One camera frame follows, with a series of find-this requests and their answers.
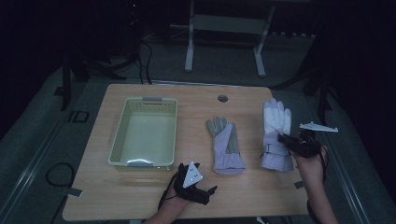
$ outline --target green basket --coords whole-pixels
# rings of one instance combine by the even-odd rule
[[[119,170],[171,170],[176,126],[177,99],[127,98],[108,162]]]

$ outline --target person's right hand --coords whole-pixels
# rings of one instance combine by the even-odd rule
[[[291,156],[297,162],[296,168],[299,170],[300,176],[304,182],[308,182],[312,184],[323,182],[323,177],[324,177],[323,165],[327,165],[327,164],[322,164],[322,160],[319,154],[314,157],[306,159],[293,151],[290,151],[290,153]],[[327,148],[325,146],[321,147],[320,153],[323,159],[326,161]]]

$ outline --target table leg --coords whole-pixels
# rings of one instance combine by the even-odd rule
[[[262,62],[262,47],[264,45],[265,38],[268,35],[268,30],[271,24],[271,19],[274,16],[274,12],[275,12],[275,7],[272,6],[270,8],[270,12],[268,13],[267,20],[262,27],[262,38],[260,40],[260,43],[257,47],[253,48],[254,58],[256,60],[257,72],[259,74],[259,77],[265,77],[264,64]]]
[[[192,59],[194,56],[194,0],[190,0],[190,25],[189,25],[189,46],[187,47],[186,65],[184,70],[190,72],[192,70]]]

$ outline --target work glove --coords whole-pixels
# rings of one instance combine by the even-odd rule
[[[237,175],[245,171],[245,163],[239,154],[235,124],[215,116],[213,120],[206,121],[206,127],[213,137],[213,171],[220,175]]]
[[[262,107],[264,122],[262,167],[277,171],[293,170],[289,150],[278,142],[279,134],[290,134],[291,112],[276,99],[265,102]]]

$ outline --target black cable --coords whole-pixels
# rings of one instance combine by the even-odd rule
[[[65,165],[65,166],[67,166],[70,169],[71,176],[70,176],[70,179],[69,179],[69,181],[67,183],[58,184],[58,183],[55,183],[52,180],[50,180],[50,173],[55,168],[57,168],[58,166],[61,166],[61,165]],[[66,163],[66,162],[57,163],[57,164],[53,165],[51,168],[49,168],[49,170],[46,172],[47,183],[49,183],[53,187],[68,187],[70,189],[72,187],[72,185],[73,185],[73,181],[75,179],[75,176],[76,176],[76,172],[75,172],[74,168],[72,167],[72,165],[70,165],[69,163]],[[56,209],[56,212],[55,212],[54,216],[52,217],[52,220],[50,221],[50,223],[53,223],[55,221],[55,218],[58,216],[59,211],[61,210],[62,206],[66,202],[66,199],[67,199],[67,196],[64,195],[64,197],[62,198],[61,203],[58,205],[58,208]]]
[[[139,56],[138,56],[140,83],[141,83],[141,84],[144,84],[144,81],[143,81],[143,72],[145,72],[145,73],[146,73],[146,79],[147,79],[147,81],[148,81],[148,84],[151,85],[152,82],[151,82],[151,77],[149,76],[149,62],[150,62],[150,60],[151,60],[152,48],[151,48],[147,43],[145,43],[145,42],[142,42],[142,44],[145,45],[146,47],[148,47],[148,49],[149,49],[149,56],[148,56],[148,62],[147,62],[146,65],[143,65],[143,64],[142,64],[142,58],[141,58],[140,54],[139,54]]]

